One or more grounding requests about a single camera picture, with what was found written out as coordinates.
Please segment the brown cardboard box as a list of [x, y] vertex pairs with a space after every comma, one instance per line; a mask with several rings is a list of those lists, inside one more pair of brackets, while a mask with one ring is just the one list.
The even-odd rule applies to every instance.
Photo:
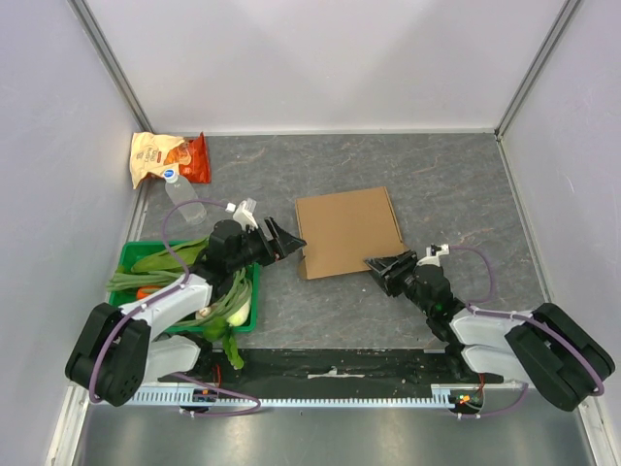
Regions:
[[367, 258], [407, 249], [384, 186], [298, 198], [295, 208], [305, 280], [365, 272]]

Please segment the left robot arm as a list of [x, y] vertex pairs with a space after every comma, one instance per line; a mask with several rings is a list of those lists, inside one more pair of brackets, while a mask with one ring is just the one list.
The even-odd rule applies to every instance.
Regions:
[[178, 279], [148, 298], [114, 307], [97, 305], [65, 366], [66, 377], [87, 389], [92, 401], [115, 407], [128, 402], [143, 383], [182, 372], [193, 382], [212, 373], [212, 357], [188, 337], [160, 336], [182, 318], [228, 292], [237, 272], [271, 265], [306, 246], [272, 218], [264, 227], [219, 221], [207, 245]]

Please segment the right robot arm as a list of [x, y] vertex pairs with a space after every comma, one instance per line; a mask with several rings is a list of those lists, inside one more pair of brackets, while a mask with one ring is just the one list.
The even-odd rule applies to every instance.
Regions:
[[444, 358], [454, 381], [475, 374], [500, 376], [533, 387], [552, 406], [571, 412], [588, 397], [604, 394], [616, 370], [612, 357], [562, 308], [544, 302], [533, 310], [484, 308], [484, 299], [459, 299], [441, 258], [450, 245], [431, 245], [366, 259], [370, 275], [390, 297], [405, 296], [426, 317], [432, 333], [452, 350]]

